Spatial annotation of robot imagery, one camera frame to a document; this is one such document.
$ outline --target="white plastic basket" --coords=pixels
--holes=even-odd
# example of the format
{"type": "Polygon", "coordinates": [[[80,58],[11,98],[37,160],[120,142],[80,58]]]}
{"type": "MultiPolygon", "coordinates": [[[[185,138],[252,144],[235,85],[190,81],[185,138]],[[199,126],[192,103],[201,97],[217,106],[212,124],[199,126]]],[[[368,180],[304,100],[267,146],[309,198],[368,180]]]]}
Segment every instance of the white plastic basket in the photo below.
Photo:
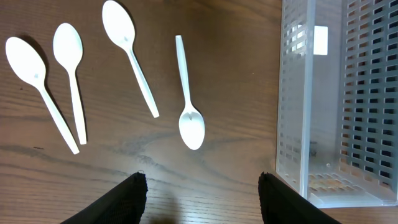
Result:
{"type": "Polygon", "coordinates": [[[398,0],[283,0],[277,173],[319,208],[397,205],[398,0]]]}

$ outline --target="tabletop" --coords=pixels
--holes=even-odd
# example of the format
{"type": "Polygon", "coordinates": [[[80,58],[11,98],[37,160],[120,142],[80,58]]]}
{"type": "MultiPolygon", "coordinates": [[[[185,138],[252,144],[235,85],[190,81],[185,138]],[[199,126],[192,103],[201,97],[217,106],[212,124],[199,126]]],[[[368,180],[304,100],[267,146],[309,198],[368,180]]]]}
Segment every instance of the tabletop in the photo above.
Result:
{"type": "MultiPolygon", "coordinates": [[[[0,13],[0,223],[59,223],[141,170],[142,223],[261,223],[257,182],[275,174],[279,0],[122,0],[134,51],[160,116],[153,118],[128,57],[105,33],[104,1],[3,0],[0,13]],[[21,37],[43,58],[46,86],[76,141],[69,79],[53,55],[57,27],[83,41],[76,75],[88,143],[73,155],[39,92],[5,54],[21,37]],[[182,35],[193,104],[206,136],[184,145],[175,36],[182,35]]],[[[324,212],[343,223],[395,223],[396,207],[324,212]]]]}

